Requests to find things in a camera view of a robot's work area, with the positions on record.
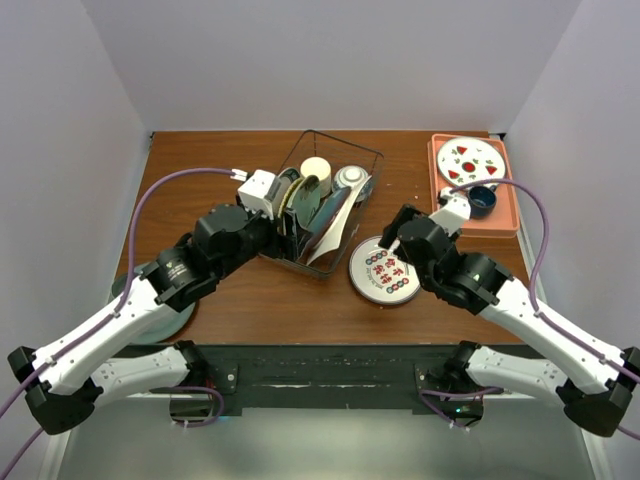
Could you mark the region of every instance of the small bowl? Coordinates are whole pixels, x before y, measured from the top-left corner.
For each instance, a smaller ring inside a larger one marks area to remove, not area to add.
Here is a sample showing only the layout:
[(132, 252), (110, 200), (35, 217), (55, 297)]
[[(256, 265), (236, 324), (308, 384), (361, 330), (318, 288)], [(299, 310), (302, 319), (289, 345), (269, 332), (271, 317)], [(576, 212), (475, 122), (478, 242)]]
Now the small bowl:
[(496, 206), (497, 197), (495, 187), (489, 188), (483, 185), (471, 187), (467, 193), (471, 205), (471, 218), (485, 218)]

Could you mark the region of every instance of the metal bracket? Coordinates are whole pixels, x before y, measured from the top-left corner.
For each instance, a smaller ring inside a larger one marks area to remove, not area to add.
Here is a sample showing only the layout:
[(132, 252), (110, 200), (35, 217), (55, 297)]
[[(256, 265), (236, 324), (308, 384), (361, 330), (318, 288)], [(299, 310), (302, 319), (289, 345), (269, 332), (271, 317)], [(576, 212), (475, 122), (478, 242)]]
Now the metal bracket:
[(213, 383), (223, 395), (235, 393), (238, 386), (238, 364), (234, 362), (215, 362), (211, 366)]

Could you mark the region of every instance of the orange tray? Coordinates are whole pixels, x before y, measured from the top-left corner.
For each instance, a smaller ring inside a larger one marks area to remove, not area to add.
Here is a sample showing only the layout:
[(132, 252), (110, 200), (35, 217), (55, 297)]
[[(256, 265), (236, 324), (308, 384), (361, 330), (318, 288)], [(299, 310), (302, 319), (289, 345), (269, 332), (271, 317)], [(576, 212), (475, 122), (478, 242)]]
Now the orange tray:
[[(436, 165), (436, 158), (440, 147), (452, 138), (461, 135), (445, 135), (436, 133), (427, 144), (427, 159), (429, 161), (429, 181), (431, 183), (431, 208), (435, 212), (438, 208), (438, 192), (444, 187), (451, 187), (449, 182), (440, 175)], [(507, 156), (507, 149), (501, 140), (492, 138), (480, 138), (495, 147), (507, 166), (507, 178), (511, 177), (511, 165)], [(520, 228), (520, 215), (518, 213), (518, 202), (514, 187), (510, 185), (500, 185), (496, 189), (496, 206), (485, 218), (469, 220), (462, 226), (462, 235), (466, 237), (483, 238), (512, 238), (515, 237)]]

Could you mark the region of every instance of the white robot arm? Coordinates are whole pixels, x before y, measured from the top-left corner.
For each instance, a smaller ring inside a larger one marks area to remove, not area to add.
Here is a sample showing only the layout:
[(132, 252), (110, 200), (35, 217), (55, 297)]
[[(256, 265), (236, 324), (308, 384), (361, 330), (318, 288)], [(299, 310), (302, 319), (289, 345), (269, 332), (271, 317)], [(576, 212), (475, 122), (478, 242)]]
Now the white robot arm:
[[(399, 245), (395, 254), (416, 268), (422, 287), (450, 305), (500, 325), (540, 353), (544, 360), (513, 357), (462, 342), (440, 375), (462, 390), (499, 387), (564, 405), (580, 427), (611, 436), (631, 401), (635, 382), (602, 362), (536, 314), (529, 292), (507, 269), (480, 253), (460, 254), (459, 230), (469, 219), (467, 198), (445, 188), (444, 206), (429, 217), (405, 205), (385, 228), (380, 246)], [(538, 301), (562, 330), (602, 352), (607, 359), (640, 373), (640, 350), (625, 351), (580, 329)]]
[[(450, 189), (443, 190), (441, 198), (446, 205), (429, 217), (405, 205), (385, 228), (380, 246), (391, 248), (397, 239), (396, 255), (416, 268), (425, 290), (504, 327), (546, 358), (523, 359), (462, 342), (442, 375), (462, 391), (478, 386), (501, 387), (564, 405), (567, 415), (582, 428), (597, 435), (612, 435), (629, 405), (635, 383), (536, 316), (527, 289), (504, 267), (483, 254), (458, 253), (455, 240), (469, 218), (470, 207), (466, 197), (451, 194)], [(245, 198), (244, 203), (250, 203), (248, 200)], [(52, 360), (60, 348), (81, 338), (113, 312), (119, 298), (47, 346), (15, 350), (9, 355), (9, 363), (20, 381), (45, 363), (49, 365), (26, 393), (36, 420), (47, 433), (57, 434), (84, 421), (96, 407), (133, 393), (202, 385), (209, 366), (192, 342), (178, 342), (135, 359), (110, 358), (154, 322), (215, 291), (221, 279), (258, 253), (277, 256), (276, 238), (272, 218), (262, 211), (218, 206), (197, 221), (193, 233), (161, 252), (134, 280), (127, 302), (116, 317), (76, 348)], [(640, 373), (638, 349), (621, 351), (582, 331), (546, 305), (541, 308), (556, 324), (592, 344), (608, 359)]]

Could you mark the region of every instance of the cable clip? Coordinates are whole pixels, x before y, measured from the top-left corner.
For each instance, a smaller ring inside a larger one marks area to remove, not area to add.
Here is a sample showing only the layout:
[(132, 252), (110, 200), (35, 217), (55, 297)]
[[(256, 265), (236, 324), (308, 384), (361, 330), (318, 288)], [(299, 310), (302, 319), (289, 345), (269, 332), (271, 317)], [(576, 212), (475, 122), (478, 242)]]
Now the cable clip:
[(231, 180), (238, 180), (239, 182), (246, 182), (247, 181), (247, 172), (245, 172), (244, 170), (238, 170), (237, 168), (232, 168), (231, 171), (233, 172), (233, 175), (231, 176)]

